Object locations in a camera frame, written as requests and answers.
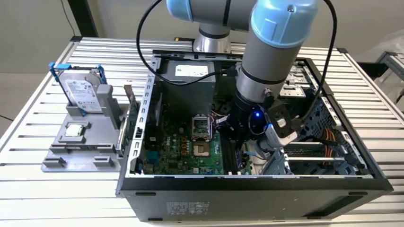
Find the wire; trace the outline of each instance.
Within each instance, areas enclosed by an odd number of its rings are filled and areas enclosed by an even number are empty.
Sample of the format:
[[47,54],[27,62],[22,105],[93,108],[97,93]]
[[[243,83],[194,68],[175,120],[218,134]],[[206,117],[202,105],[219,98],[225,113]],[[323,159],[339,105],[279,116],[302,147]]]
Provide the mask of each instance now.
[[10,117],[7,117],[7,116],[3,116],[2,114],[0,114],[0,117],[3,117],[5,119],[7,119],[7,120],[10,120],[10,121],[14,122],[14,119],[13,119],[13,118],[10,118]]
[[245,151],[245,154],[253,155],[253,156],[255,156],[257,158],[259,158],[261,160],[266,160],[266,161],[267,161],[266,158],[262,158],[262,157],[259,156],[259,154],[257,154],[257,153],[254,153],[254,152]]
[[250,116],[249,116],[249,129],[250,129],[253,135],[261,136],[261,135],[263,135],[263,134],[266,133],[269,127],[267,127],[267,125],[266,125],[265,130],[263,130],[263,132],[261,132],[261,133],[255,133],[255,132],[253,131],[253,128],[251,128],[251,117],[253,117],[253,114],[254,114],[254,112],[251,112],[251,114],[250,114]]
[[219,116],[219,117],[226,117],[226,115],[218,113],[215,110],[211,110],[211,112],[213,112],[217,116]]
[[223,75],[226,74],[225,71],[221,71],[221,72],[211,72],[209,73],[207,75],[205,75],[203,77],[199,77],[197,80],[194,81],[190,81],[187,83],[175,83],[173,82],[171,80],[169,80],[166,77],[162,76],[162,74],[159,74],[151,67],[151,65],[147,63],[145,57],[143,57],[143,53],[142,53],[142,50],[141,50],[141,34],[142,34],[142,28],[143,28],[143,25],[145,25],[145,21],[149,17],[149,15],[151,14],[154,8],[157,7],[157,5],[162,2],[162,0],[157,0],[153,5],[150,6],[150,8],[147,9],[142,19],[141,19],[141,22],[139,22],[139,27],[138,27],[138,32],[137,32],[137,49],[138,49],[138,54],[139,54],[139,57],[141,57],[141,60],[143,61],[146,67],[149,68],[149,70],[165,81],[167,82],[169,84],[171,85],[177,85],[177,86],[186,86],[186,85],[190,85],[190,84],[194,84],[205,79],[207,79],[209,77],[211,76],[215,76],[215,75]]
[[66,8],[65,8],[63,0],[61,0],[61,2],[62,2],[62,7],[63,7],[63,12],[65,12],[66,19],[69,20],[69,23],[70,23],[70,26],[71,26],[71,30],[74,31],[74,36],[77,36],[74,26],[71,25],[71,20],[70,20],[69,14],[66,13]]
[[323,70],[323,77],[322,77],[322,81],[321,81],[321,86],[319,86],[319,89],[318,89],[318,92],[317,92],[317,95],[314,97],[314,101],[310,105],[310,108],[309,108],[309,111],[307,113],[305,114],[305,116],[302,117],[302,121],[305,121],[307,119],[307,117],[310,116],[311,114],[311,111],[315,107],[315,104],[317,104],[317,100],[321,96],[321,92],[323,90],[323,86],[325,86],[325,82],[326,82],[326,75],[327,75],[327,70],[329,70],[329,65],[330,65],[330,60],[331,60],[331,55],[333,55],[333,52],[334,52],[334,44],[335,44],[335,39],[337,39],[337,30],[338,30],[338,18],[337,18],[337,12],[335,12],[335,8],[334,8],[334,4],[331,2],[331,0],[325,0],[329,8],[330,8],[330,11],[331,11],[331,15],[333,15],[333,18],[334,18],[334,32],[333,32],[333,37],[331,37],[331,42],[330,42],[330,48],[329,48],[329,53],[327,53],[327,59],[326,59],[326,64],[325,64],[325,70]]

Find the black computer chassis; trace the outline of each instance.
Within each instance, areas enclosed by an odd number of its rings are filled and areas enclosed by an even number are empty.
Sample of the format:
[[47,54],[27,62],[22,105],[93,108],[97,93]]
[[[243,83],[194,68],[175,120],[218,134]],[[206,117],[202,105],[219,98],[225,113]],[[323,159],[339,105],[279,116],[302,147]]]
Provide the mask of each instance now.
[[[163,59],[242,62],[243,55],[154,51],[155,69]],[[318,82],[322,74],[310,58],[305,61]],[[323,95],[369,165],[374,178],[205,178],[129,177],[129,154],[117,193],[126,196],[141,221],[238,221],[333,219],[393,191],[377,161],[325,83]]]

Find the power supply label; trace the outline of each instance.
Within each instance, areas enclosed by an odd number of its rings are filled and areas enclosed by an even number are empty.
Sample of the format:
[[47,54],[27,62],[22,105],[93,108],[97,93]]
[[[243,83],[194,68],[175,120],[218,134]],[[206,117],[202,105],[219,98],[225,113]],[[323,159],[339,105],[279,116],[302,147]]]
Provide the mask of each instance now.
[[167,202],[170,215],[206,215],[211,202]]
[[101,112],[102,106],[93,84],[86,80],[67,79],[66,84],[79,108],[90,113]]
[[203,77],[209,74],[207,65],[178,65],[177,76],[178,77]]

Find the screw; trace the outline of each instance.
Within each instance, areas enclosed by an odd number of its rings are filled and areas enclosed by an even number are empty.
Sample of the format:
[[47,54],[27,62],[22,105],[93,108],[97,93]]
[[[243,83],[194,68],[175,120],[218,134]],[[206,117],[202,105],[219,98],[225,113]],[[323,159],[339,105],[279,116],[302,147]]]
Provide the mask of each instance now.
[[295,9],[294,9],[294,6],[289,6],[289,12],[294,13],[295,12]]

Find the metal table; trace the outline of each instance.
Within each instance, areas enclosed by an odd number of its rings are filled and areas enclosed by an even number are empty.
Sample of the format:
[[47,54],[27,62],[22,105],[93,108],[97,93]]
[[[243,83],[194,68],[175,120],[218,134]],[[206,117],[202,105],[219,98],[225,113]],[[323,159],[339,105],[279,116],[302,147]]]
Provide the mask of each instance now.
[[[234,44],[234,53],[243,53]],[[191,42],[143,41],[143,52],[154,49],[191,51]],[[327,49],[302,48],[323,70]],[[70,42],[58,63],[106,68],[114,95],[127,101],[125,84],[133,83],[142,99],[147,69],[134,40],[85,38]],[[327,83],[362,136],[395,192],[334,220],[311,222],[185,222],[183,226],[333,226],[404,225],[404,116],[347,53],[333,55]],[[67,98],[49,73],[0,139],[0,226],[150,226],[141,223],[126,199],[117,198],[119,173],[43,173],[41,164],[66,117]]]

